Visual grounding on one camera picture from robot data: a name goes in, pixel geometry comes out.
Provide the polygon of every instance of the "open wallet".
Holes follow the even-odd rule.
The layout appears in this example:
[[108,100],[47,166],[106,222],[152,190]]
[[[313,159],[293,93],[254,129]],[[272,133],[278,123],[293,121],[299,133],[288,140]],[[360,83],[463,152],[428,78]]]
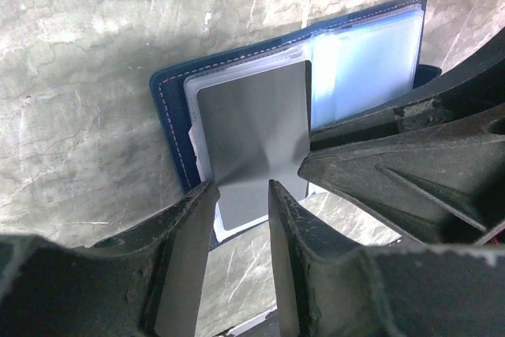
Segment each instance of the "open wallet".
[[296,200],[311,133],[440,74],[420,66],[426,0],[394,0],[171,66],[151,91],[185,193],[221,193],[211,249],[267,220],[268,180]]

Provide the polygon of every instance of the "card holder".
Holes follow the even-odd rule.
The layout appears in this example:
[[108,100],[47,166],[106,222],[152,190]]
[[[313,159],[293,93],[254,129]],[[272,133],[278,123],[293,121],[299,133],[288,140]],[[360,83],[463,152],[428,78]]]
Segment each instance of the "card holder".
[[[219,109],[220,96],[223,97],[226,92],[217,91],[214,94],[217,96],[215,104],[212,106],[212,101],[207,101],[204,112],[202,100],[199,99],[202,98],[201,94],[219,87],[231,88],[233,83],[242,83],[248,78],[266,75],[274,70],[302,65],[305,71],[298,75],[309,73],[309,84],[305,84],[308,85],[306,107],[300,111],[307,123],[306,130],[302,131],[300,122],[296,128],[290,126],[300,136],[310,130],[317,130],[412,89],[421,48],[425,6],[426,0],[395,0],[322,21],[277,39],[182,63],[156,73],[151,78],[151,90],[183,190],[187,192],[201,180],[213,178],[213,170],[217,170],[216,165],[218,166],[216,158],[211,159],[213,153],[209,155],[208,144],[212,142],[209,142],[210,137],[205,134],[202,120],[212,122],[215,109]],[[302,85],[298,83],[298,93]],[[289,87],[279,86],[279,91],[286,93]],[[251,103],[250,107],[262,104],[261,92],[265,92],[265,88],[258,90],[256,105]],[[222,107],[233,106],[233,100],[221,103]],[[290,118],[290,114],[292,117],[294,111],[288,106],[284,105],[280,113],[272,113],[275,120]],[[217,130],[215,128],[219,123],[226,127],[226,120],[215,120],[215,125],[212,126],[214,129],[206,128],[207,135],[215,135],[210,130]],[[235,134],[239,140],[244,138],[239,136],[240,133]],[[266,137],[260,140],[263,145],[269,143]],[[308,146],[307,142],[304,148],[292,150],[301,155],[308,152]],[[263,176],[267,178],[282,173],[292,178],[292,174],[296,174],[298,159],[294,156],[293,167],[287,168],[289,165],[285,163],[286,167],[278,167],[276,171],[272,169],[275,167],[275,157],[267,157],[265,162],[269,162],[270,168],[265,170]],[[226,154],[220,164],[223,165],[225,160]],[[262,176],[254,175],[253,173],[249,179],[263,180]],[[252,193],[261,192],[261,185],[258,185],[258,190],[253,187],[251,186]],[[235,221],[227,226],[223,222],[223,215],[220,215],[220,204],[228,204],[226,207],[233,210],[233,201],[218,202],[214,245],[266,219],[267,209],[264,207],[263,215],[261,212],[253,212],[252,219],[245,217],[243,223]]]

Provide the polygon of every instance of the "wallet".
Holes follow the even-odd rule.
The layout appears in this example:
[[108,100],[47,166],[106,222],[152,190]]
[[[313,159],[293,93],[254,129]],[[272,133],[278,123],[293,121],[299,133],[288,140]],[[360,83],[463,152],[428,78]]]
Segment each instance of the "wallet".
[[267,219],[269,179],[297,200],[315,191],[297,176],[311,133],[432,79],[436,69],[419,70],[426,1],[386,2],[152,76],[183,191],[212,179],[221,193],[212,249]]

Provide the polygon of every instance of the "white stitching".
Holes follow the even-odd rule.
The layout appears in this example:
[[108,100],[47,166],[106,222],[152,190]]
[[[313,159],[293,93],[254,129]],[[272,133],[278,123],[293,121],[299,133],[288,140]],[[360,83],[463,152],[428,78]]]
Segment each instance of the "white stitching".
[[[284,47],[285,45],[289,45],[291,43],[294,43],[294,42],[297,42],[297,41],[300,41],[302,39],[304,39],[305,37],[307,36],[310,36],[311,34],[315,33],[315,32],[318,32],[318,31],[321,31],[321,30],[325,30],[325,29],[332,29],[332,28],[336,28],[340,25],[343,25],[343,24],[347,24],[347,23],[350,23],[350,22],[353,22],[353,21],[357,21],[357,20],[361,20],[361,19],[364,19],[366,17],[370,17],[370,16],[373,16],[373,15],[378,15],[378,14],[381,14],[381,13],[386,13],[387,11],[389,10],[392,10],[392,9],[395,9],[395,8],[399,8],[399,7],[403,7],[403,6],[407,6],[409,4],[414,4],[414,3],[419,3],[417,0],[411,0],[410,2],[404,2],[404,3],[400,3],[400,4],[397,4],[396,6],[392,6],[392,7],[388,7],[386,9],[382,9],[380,11],[376,11],[376,12],[373,12],[373,13],[368,13],[366,15],[363,15],[363,16],[360,16],[360,17],[355,17],[354,19],[349,19],[348,21],[342,21],[340,23],[337,23],[337,24],[333,24],[333,25],[329,25],[325,28],[321,28],[321,29],[317,29],[315,31],[312,31],[310,33],[306,33],[304,34],[303,36],[300,36],[300,37],[297,37],[296,39],[292,39],[290,41],[286,41],[285,43],[281,43],[280,45],[277,45],[275,47],[270,47],[266,50],[262,50],[260,51],[260,53],[264,53],[265,51],[271,51],[271,50],[274,50],[274,49],[277,49],[279,47]],[[213,67],[215,66],[221,66],[221,65],[224,65],[224,64],[227,64],[227,63],[230,63],[230,62],[236,62],[240,59],[246,59],[248,57],[251,57],[253,55],[256,55],[258,54],[258,52],[254,52],[254,53],[249,53],[247,55],[242,55],[241,57],[238,57],[238,58],[235,58],[235,59],[229,59],[225,62],[220,62],[218,64],[214,64],[212,65]],[[159,94],[162,98],[162,101],[163,101],[163,106],[165,107],[165,113],[166,113],[166,119],[168,120],[168,123],[170,125],[170,131],[172,132],[172,137],[174,139],[174,143],[175,143],[175,148],[177,149],[177,153],[178,153],[178,156],[179,156],[179,160],[181,161],[181,165],[182,165],[182,171],[184,173],[184,176],[185,176],[185,179],[186,179],[186,182],[188,183],[188,186],[191,187],[191,184],[189,183],[189,178],[188,178],[188,173],[186,172],[186,168],[185,168],[185,164],[184,164],[184,161],[182,160],[182,154],[181,154],[181,151],[179,150],[179,144],[178,144],[178,141],[177,141],[177,137],[175,136],[175,131],[174,131],[174,126],[172,125],[172,120],[170,118],[170,113],[168,111],[168,106],[166,105],[166,102],[165,102],[165,98],[163,97],[163,91],[162,91],[162,86],[167,83],[167,82],[170,82],[172,81],[173,79],[176,79],[176,78],[180,78],[180,77],[183,77],[185,75],[188,75],[188,74],[192,74],[192,73],[197,73],[199,71],[202,71],[204,69],[206,69],[207,66],[205,67],[200,67],[199,69],[194,69],[194,70],[191,70],[191,71],[186,71],[185,73],[182,73],[182,74],[178,74],[178,75],[175,75],[173,77],[170,77],[170,78],[167,78],[166,80],[164,80],[163,82],[161,82],[158,86],[158,91],[159,91]]]

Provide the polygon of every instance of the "gray stone surface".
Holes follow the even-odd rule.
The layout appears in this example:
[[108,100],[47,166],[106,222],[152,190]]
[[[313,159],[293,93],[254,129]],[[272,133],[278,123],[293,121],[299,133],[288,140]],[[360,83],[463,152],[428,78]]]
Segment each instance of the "gray stone surface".
[[[148,90],[156,70],[383,1],[2,0],[0,229],[90,245],[172,204],[181,190]],[[421,60],[450,69],[505,26],[504,4],[428,0]],[[386,238],[326,201],[332,225]],[[273,306],[268,246],[261,226],[211,253],[198,335]]]

